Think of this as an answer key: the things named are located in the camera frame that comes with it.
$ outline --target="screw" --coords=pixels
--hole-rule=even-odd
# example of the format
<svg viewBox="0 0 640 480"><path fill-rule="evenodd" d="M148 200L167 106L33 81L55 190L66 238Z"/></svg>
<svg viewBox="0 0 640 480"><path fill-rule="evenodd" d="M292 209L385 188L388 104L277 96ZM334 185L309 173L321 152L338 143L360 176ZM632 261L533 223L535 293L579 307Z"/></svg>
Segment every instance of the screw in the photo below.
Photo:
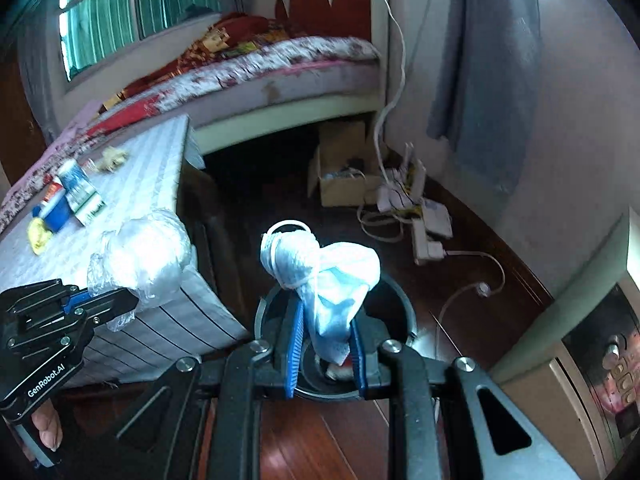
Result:
<svg viewBox="0 0 640 480"><path fill-rule="evenodd" d="M264 339L255 339L249 343L249 348L257 354L264 354L270 346Z"/></svg>
<svg viewBox="0 0 640 480"><path fill-rule="evenodd" d="M181 372L191 372L198 362L193 357L181 357L175 364Z"/></svg>
<svg viewBox="0 0 640 480"><path fill-rule="evenodd" d="M382 349L390 354L397 354L402 350L402 343L395 339L387 339L382 343Z"/></svg>
<svg viewBox="0 0 640 480"><path fill-rule="evenodd" d="M463 372L472 372L476 369L476 363L471 357L459 357L455 363L456 367Z"/></svg>

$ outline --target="plastic bag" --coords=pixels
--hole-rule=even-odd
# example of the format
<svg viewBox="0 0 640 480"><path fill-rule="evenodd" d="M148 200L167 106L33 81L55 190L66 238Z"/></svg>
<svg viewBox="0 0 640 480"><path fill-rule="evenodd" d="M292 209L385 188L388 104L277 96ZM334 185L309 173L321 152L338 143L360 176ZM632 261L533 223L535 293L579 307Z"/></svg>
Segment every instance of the plastic bag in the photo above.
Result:
<svg viewBox="0 0 640 480"><path fill-rule="evenodd" d="M286 224L303 231L274 233ZM320 248L298 221L274 225L262 236L260 261L282 288L295 289L316 354L341 365L349 354L350 323L380 280L380 260L371 248L338 242Z"/></svg>
<svg viewBox="0 0 640 480"><path fill-rule="evenodd" d="M100 250L89 262L87 287L92 296L126 287L140 298L135 311L107 323L117 332L136 312L172 300L190 261L191 241L180 219L166 209L154 210L102 234Z"/></svg>

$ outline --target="human hand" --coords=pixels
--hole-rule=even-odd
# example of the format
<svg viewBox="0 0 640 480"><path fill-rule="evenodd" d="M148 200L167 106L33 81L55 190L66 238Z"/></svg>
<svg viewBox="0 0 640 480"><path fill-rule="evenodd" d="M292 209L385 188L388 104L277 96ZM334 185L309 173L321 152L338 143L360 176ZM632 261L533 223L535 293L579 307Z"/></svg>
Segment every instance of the human hand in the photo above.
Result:
<svg viewBox="0 0 640 480"><path fill-rule="evenodd" d="M48 400L31 414L31 421L36 429L40 432L40 441L49 449L55 451L62 442L62 426L60 425L60 416L53 407L53 403ZM15 431L12 431L15 439L22 452L32 462L35 457L31 450L25 446L24 442L18 437Z"/></svg>

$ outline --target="table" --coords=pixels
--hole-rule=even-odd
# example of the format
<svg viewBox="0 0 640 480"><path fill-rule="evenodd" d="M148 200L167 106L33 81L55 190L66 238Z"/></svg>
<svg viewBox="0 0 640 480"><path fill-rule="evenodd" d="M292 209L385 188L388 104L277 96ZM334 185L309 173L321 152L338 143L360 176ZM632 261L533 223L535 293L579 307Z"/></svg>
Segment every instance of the table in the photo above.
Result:
<svg viewBox="0 0 640 480"><path fill-rule="evenodd" d="M107 208L88 227L70 220L36 256L27 240L25 216L0 241L0 290L61 278L86 287L86 270L102 234L155 208L175 212L180 168L204 162L191 138L189 118L179 116L126 140L129 160L115 173L92 175ZM84 351L84 367L66 387L118 380L154 380L176 359L201 356L248 336L196 271L186 271L178 298L136 314L120 332L106 326Z"/></svg>

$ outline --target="window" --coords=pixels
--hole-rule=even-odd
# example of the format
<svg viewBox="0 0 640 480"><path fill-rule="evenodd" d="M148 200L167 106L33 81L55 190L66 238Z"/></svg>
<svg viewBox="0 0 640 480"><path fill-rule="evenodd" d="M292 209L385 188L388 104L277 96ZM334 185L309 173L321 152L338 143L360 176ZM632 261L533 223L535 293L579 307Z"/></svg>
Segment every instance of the window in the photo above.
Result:
<svg viewBox="0 0 640 480"><path fill-rule="evenodd" d="M60 0L66 77L117 50L195 16L218 12L218 0Z"/></svg>

